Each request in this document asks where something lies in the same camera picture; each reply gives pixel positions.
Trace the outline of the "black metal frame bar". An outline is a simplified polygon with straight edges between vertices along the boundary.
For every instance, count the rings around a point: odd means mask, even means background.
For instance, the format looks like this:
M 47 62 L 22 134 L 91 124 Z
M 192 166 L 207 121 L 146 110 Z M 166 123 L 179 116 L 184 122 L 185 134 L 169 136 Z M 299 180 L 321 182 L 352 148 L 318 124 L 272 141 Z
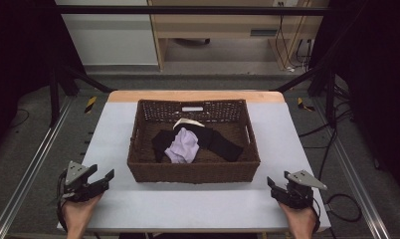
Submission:
M 83 6 L 58 5 L 62 14 L 159 14 L 159 15 L 287 15 L 324 16 L 332 8 L 238 6 Z

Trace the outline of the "brown woven wicker basket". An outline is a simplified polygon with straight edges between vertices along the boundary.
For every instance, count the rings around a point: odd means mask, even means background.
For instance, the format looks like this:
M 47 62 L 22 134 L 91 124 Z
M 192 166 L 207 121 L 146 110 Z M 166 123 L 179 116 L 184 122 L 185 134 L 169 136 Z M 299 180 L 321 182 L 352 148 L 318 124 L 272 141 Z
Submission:
M 197 120 L 218 131 L 243 152 L 229 162 L 200 148 L 192 163 L 155 160 L 151 140 L 163 129 L 173 130 L 181 118 Z M 250 182 L 261 161 L 244 100 L 175 102 L 141 100 L 137 103 L 127 165 L 137 182 L 226 183 Z

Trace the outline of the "aluminium floor rail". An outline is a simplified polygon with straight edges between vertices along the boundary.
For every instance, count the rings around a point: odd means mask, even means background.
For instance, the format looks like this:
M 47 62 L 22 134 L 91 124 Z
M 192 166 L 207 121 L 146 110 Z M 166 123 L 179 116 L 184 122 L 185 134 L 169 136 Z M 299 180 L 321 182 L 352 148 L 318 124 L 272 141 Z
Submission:
M 355 222 L 346 222 L 330 213 L 329 217 L 336 222 L 335 229 L 342 235 L 349 235 L 351 238 L 360 239 L 361 236 L 357 232 L 362 230 L 366 232 L 364 238 L 367 239 L 391 239 L 370 194 L 338 138 L 337 129 L 327 129 L 326 133 L 329 137 L 332 137 L 329 149 L 334 153 L 337 160 L 340 178 L 347 183 L 348 196 L 351 196 L 352 204 L 355 205 L 355 209 L 361 215 Z
M 57 121 L 47 130 L 24 175 L 0 215 L 0 239 L 4 239 L 7 235 L 74 101 L 75 97 L 65 97 Z

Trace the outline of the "yellow black floor tape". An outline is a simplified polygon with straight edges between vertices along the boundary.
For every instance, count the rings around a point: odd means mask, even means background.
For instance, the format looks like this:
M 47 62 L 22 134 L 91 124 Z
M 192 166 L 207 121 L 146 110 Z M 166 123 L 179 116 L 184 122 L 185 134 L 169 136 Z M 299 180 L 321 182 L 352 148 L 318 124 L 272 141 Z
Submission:
M 84 110 L 85 114 L 88 114 L 92 111 L 92 108 L 93 108 L 96 100 L 97 100 L 97 97 L 90 97 L 90 99 L 88 100 L 88 103 L 85 107 L 85 110 Z
M 315 108 L 311 106 L 306 106 L 302 100 L 302 98 L 298 98 L 298 108 L 302 110 L 306 110 L 308 112 L 315 112 Z

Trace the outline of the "pale grey table mat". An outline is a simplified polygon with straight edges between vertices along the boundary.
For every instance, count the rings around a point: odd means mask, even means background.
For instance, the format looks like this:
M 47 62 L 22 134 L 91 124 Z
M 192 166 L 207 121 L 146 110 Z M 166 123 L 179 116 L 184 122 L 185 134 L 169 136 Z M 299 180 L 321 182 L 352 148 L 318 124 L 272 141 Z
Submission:
M 137 183 L 127 167 L 135 103 L 107 103 L 83 164 L 114 179 L 97 205 L 95 232 L 278 232 L 288 223 L 267 179 L 284 186 L 284 173 L 311 171 L 285 103 L 249 103 L 261 164 L 250 183 Z

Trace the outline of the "cream cloth garment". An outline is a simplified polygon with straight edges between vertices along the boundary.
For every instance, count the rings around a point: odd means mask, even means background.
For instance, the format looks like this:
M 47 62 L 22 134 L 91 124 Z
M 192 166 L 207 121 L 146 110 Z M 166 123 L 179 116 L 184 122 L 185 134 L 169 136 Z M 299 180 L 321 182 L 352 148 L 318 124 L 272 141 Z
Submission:
M 188 123 L 188 124 L 193 124 L 193 125 L 205 127 L 205 125 L 203 123 L 201 123 L 201 122 L 199 122 L 197 120 L 181 118 L 174 124 L 174 126 L 172 128 L 175 129 L 178 125 L 180 125 L 182 123 Z

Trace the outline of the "person's right hand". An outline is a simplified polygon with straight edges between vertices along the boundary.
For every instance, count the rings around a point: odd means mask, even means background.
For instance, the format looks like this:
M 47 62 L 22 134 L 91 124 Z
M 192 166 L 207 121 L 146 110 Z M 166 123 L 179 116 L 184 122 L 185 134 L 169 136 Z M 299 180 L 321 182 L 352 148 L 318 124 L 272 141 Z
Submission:
M 310 208 L 292 209 L 282 203 L 280 207 L 288 220 L 289 228 L 295 239 L 311 239 L 317 217 Z

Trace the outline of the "black cloth garment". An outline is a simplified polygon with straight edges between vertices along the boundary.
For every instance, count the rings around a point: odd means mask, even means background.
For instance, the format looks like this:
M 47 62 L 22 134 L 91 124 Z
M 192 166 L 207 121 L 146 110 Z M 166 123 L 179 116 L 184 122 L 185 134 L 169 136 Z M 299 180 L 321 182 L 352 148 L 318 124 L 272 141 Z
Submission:
M 232 143 L 213 128 L 182 123 L 173 130 L 162 129 L 151 140 L 155 154 L 155 160 L 157 162 L 161 162 L 162 158 L 167 156 L 165 154 L 165 149 L 170 146 L 171 142 L 174 140 L 174 137 L 178 134 L 182 127 L 193 131 L 197 135 L 200 148 L 207 149 L 224 158 L 226 161 L 237 161 L 243 152 L 243 149 L 240 146 Z

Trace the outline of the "black metal frame stand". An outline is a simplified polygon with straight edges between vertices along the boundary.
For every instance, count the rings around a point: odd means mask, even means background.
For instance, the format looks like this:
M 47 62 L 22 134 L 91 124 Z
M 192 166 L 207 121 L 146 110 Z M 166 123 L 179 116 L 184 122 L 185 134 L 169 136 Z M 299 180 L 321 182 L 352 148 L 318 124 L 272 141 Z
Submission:
M 76 96 L 80 89 L 75 79 L 82 80 L 103 93 L 112 93 L 113 89 L 92 79 L 86 73 L 80 72 L 70 66 L 54 67 L 50 72 L 49 86 L 51 98 L 51 122 L 53 127 L 60 117 L 59 87 L 65 91 L 67 96 Z
M 325 118 L 332 128 L 336 127 L 335 109 L 334 109 L 334 86 L 335 73 L 331 66 L 319 64 L 311 70 L 294 78 L 286 84 L 274 89 L 274 92 L 284 93 L 305 80 L 311 79 L 311 84 L 308 87 L 308 94 L 311 97 L 318 96 L 323 90 L 325 92 Z

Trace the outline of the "person's left hand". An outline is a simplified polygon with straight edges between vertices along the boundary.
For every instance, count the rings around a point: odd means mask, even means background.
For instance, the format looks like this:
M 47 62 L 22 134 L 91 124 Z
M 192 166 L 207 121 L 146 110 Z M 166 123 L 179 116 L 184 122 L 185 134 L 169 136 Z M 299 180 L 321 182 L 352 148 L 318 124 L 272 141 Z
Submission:
M 67 226 L 67 239 L 83 239 L 101 198 L 102 195 L 98 195 L 86 202 L 67 201 L 64 204 L 62 212 Z

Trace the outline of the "light wooden desk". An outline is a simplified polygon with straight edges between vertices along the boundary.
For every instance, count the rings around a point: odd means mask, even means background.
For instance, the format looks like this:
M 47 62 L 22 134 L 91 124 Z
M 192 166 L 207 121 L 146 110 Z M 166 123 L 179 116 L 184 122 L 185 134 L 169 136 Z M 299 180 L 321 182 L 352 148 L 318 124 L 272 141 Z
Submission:
M 326 7 L 329 0 L 146 0 L 150 6 Z M 320 16 L 154 15 L 150 16 L 158 65 L 170 39 L 266 39 L 279 67 L 292 68 L 301 40 L 316 37 Z

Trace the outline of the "lilac cloth garment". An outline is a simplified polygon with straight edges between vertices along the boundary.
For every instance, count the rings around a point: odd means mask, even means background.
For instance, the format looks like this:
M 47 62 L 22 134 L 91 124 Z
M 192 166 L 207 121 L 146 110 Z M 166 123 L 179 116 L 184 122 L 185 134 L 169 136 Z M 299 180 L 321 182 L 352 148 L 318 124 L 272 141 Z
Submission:
M 182 127 L 174 137 L 170 146 L 165 149 L 165 154 L 172 163 L 191 163 L 199 150 L 197 135 Z

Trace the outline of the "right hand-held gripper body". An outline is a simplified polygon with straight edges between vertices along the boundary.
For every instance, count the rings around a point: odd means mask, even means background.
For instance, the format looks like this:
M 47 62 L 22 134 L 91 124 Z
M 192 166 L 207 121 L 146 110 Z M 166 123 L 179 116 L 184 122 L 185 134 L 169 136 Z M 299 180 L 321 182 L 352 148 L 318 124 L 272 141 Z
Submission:
M 305 170 L 290 173 L 286 188 L 271 190 L 271 196 L 278 202 L 293 208 L 304 209 L 313 205 L 313 190 L 326 190 L 327 186 Z

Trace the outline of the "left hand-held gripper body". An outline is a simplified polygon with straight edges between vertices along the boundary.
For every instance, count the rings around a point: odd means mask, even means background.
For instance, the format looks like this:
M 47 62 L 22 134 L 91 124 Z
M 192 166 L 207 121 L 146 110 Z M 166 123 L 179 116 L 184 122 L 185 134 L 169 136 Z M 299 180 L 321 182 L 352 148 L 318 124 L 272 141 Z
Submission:
M 70 161 L 68 167 L 59 177 L 57 195 L 73 202 L 88 201 L 109 189 L 108 186 L 98 185 L 97 182 L 88 182 L 88 167 Z

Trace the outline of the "white cabinet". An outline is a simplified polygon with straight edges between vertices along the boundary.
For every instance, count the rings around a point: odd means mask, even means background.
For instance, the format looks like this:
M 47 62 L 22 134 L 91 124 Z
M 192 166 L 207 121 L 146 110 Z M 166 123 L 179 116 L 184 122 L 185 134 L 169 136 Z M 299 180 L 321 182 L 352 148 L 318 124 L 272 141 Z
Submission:
M 158 65 L 149 15 L 62 17 L 85 66 Z

